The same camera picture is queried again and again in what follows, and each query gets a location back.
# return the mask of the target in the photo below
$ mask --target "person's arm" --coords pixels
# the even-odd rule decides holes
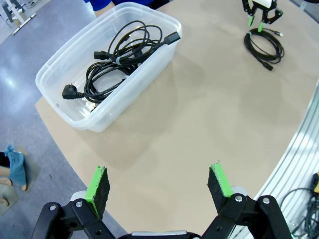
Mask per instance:
[[[91,3],[96,16],[100,16],[114,7],[114,3],[111,0],[84,0],[84,2]]]

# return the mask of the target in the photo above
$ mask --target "table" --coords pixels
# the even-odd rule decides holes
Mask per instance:
[[[44,98],[36,104],[86,185],[107,166],[107,210],[128,232],[203,233],[216,216],[211,163],[252,197],[269,177],[319,75],[319,25],[289,1],[278,7],[271,28],[284,33],[286,55],[272,72],[244,48],[241,1],[175,0],[159,9],[183,26],[173,61],[104,132],[75,130]]]

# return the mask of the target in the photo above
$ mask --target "blue cloth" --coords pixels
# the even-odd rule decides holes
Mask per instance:
[[[123,2],[132,1],[136,2],[142,5],[148,5],[154,0],[112,0],[112,2],[117,5]],[[111,0],[84,0],[84,2],[91,2],[91,5],[93,7],[93,11],[101,10],[102,8],[105,8],[108,4],[110,4]]]
[[[18,183],[21,186],[26,185],[25,170],[23,166],[24,157],[22,153],[15,152],[14,148],[9,145],[4,155],[10,160],[10,175],[9,179],[12,182]]]

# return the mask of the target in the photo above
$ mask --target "blue sleeve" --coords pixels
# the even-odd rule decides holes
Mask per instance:
[[[98,11],[110,4],[111,0],[84,0],[84,2],[90,2],[93,11]]]

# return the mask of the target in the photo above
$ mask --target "green tape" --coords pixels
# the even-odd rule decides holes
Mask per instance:
[[[258,32],[261,32],[263,30],[264,23],[261,21],[259,24]]]
[[[250,16],[248,26],[251,26],[254,22],[255,16]]]
[[[94,199],[94,196],[96,194],[96,190],[99,187],[100,180],[101,180],[101,177],[103,175],[104,170],[105,170],[105,167],[98,166],[96,168],[95,173],[93,175],[93,178],[92,178],[90,185],[89,185],[88,189],[86,190],[86,193],[84,196],[85,201],[94,209],[94,211],[98,217],[99,217],[99,213],[98,213],[98,210],[96,208],[96,205],[95,205],[95,202],[93,199]]]
[[[211,169],[213,170],[214,174],[216,175],[216,178],[218,180],[218,183],[221,187],[221,190],[225,197],[230,198],[231,195],[234,194],[228,179],[224,173],[223,168],[221,167],[220,163],[215,163],[211,165]]]

